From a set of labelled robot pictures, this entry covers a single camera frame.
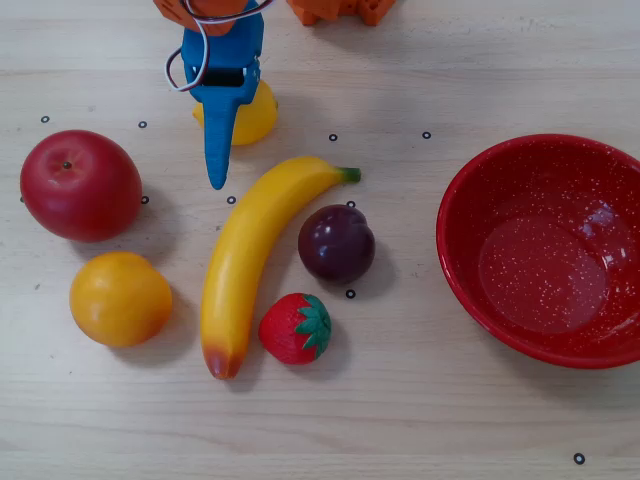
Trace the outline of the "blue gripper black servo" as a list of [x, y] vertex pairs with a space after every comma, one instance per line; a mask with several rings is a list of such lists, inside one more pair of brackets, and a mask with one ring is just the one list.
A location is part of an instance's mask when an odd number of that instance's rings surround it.
[[[184, 30], [180, 56], [188, 85], [199, 85], [213, 70], [246, 69], [247, 86], [205, 86], [191, 90], [202, 104], [204, 114], [204, 154], [208, 178], [215, 190], [225, 185], [231, 142], [238, 108], [255, 97], [261, 80], [260, 59], [264, 21], [263, 4], [248, 1], [238, 14], [197, 14], [191, 1], [181, 5], [196, 23], [196, 31]], [[221, 36], [207, 36], [205, 26], [232, 23]]]

